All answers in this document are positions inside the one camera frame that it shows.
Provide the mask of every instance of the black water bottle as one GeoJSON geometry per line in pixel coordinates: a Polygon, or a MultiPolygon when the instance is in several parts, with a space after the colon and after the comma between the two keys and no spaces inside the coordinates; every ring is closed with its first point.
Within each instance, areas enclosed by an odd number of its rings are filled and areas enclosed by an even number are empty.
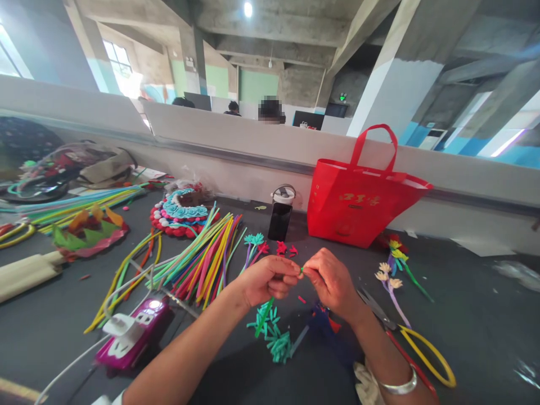
{"type": "Polygon", "coordinates": [[[287,229],[289,229],[296,190],[290,184],[282,184],[271,196],[273,205],[268,239],[284,242],[287,237],[287,229]]]}

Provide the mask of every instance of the fluorescent light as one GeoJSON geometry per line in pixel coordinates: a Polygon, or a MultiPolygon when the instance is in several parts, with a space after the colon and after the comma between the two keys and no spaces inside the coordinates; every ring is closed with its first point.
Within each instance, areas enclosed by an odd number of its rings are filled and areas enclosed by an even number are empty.
{"type": "Polygon", "coordinates": [[[251,5],[250,2],[244,3],[244,14],[246,15],[247,18],[251,18],[253,14],[253,6],[251,5]]]}
{"type": "Polygon", "coordinates": [[[498,155],[500,155],[506,148],[508,148],[510,146],[510,144],[512,142],[514,142],[518,136],[520,136],[523,132],[525,131],[525,129],[522,129],[521,131],[519,131],[517,134],[515,134],[513,137],[511,137],[508,141],[506,141],[505,143],[502,144],[502,146],[497,149],[495,152],[493,152],[491,154],[491,157],[492,158],[496,158],[498,155]]]}

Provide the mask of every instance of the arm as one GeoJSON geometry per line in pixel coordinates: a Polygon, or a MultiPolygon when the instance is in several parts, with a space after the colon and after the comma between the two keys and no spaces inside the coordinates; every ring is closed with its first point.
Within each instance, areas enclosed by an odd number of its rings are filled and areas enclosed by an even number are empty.
{"type": "Polygon", "coordinates": [[[297,264],[277,256],[252,265],[137,376],[125,391],[123,404],[186,404],[249,309],[272,296],[285,298],[302,276],[297,264]]]}
{"type": "MultiPolygon", "coordinates": [[[[412,370],[390,341],[371,309],[356,293],[345,265],[327,249],[321,249],[304,265],[321,302],[351,325],[377,381],[403,385],[412,370]]],[[[435,404],[429,389],[418,379],[416,389],[407,395],[392,395],[381,387],[387,405],[435,404]]]]}

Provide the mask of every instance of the green wall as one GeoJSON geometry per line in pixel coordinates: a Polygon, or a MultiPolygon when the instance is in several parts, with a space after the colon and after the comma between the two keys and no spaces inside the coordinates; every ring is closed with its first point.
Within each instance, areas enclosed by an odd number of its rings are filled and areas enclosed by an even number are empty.
{"type": "Polygon", "coordinates": [[[229,75],[224,67],[206,65],[206,85],[215,86],[217,97],[229,97],[229,75]]]}
{"type": "Polygon", "coordinates": [[[264,96],[277,96],[279,76],[240,70],[240,101],[258,104],[264,96]]]}
{"type": "Polygon", "coordinates": [[[174,89],[176,90],[176,95],[177,97],[183,97],[184,91],[187,88],[184,62],[172,60],[170,64],[173,69],[174,89]]]}

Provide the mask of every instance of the yellow scissors handle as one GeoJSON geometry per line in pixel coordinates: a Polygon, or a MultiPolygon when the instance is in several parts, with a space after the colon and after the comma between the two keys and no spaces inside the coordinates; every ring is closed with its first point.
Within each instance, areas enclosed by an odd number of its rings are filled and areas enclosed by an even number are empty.
{"type": "Polygon", "coordinates": [[[32,236],[34,234],[35,226],[33,226],[32,224],[22,223],[19,226],[17,226],[15,228],[13,228],[12,230],[10,230],[9,232],[5,233],[4,235],[0,236],[0,242],[4,242],[4,240],[8,240],[13,235],[21,232],[25,227],[28,227],[28,230],[23,235],[19,236],[18,238],[15,238],[13,240],[10,240],[9,242],[0,244],[0,249],[5,249],[5,248],[9,248],[11,246],[15,246],[16,244],[28,239],[30,236],[32,236]]]}
{"type": "Polygon", "coordinates": [[[448,364],[448,362],[444,359],[443,355],[440,353],[440,351],[437,350],[437,348],[435,346],[433,346],[425,337],[423,337],[422,335],[420,335],[419,333],[409,329],[409,328],[406,328],[402,325],[399,325],[399,327],[401,328],[401,334],[403,335],[403,337],[405,339],[407,339],[407,342],[409,343],[409,345],[411,345],[411,347],[414,349],[414,351],[416,352],[416,354],[418,354],[418,356],[420,356],[420,358],[422,359],[422,361],[424,362],[424,364],[429,368],[429,371],[431,371],[431,373],[433,373],[433,375],[441,382],[443,383],[445,386],[447,386],[448,388],[455,388],[456,385],[457,385],[457,382],[456,382],[456,377],[452,371],[452,369],[450,368],[450,365],[448,364]],[[418,348],[418,346],[413,342],[413,340],[411,339],[411,337],[409,336],[410,335],[413,335],[414,337],[418,338],[419,340],[421,340],[432,352],[433,354],[435,354],[435,356],[437,357],[437,359],[439,359],[439,362],[443,365],[444,367],[444,371],[446,372],[446,374],[448,375],[448,380],[445,379],[442,375],[439,374],[439,372],[435,369],[435,367],[433,367],[433,365],[429,362],[429,360],[424,356],[424,354],[420,351],[420,349],[418,348]]]}

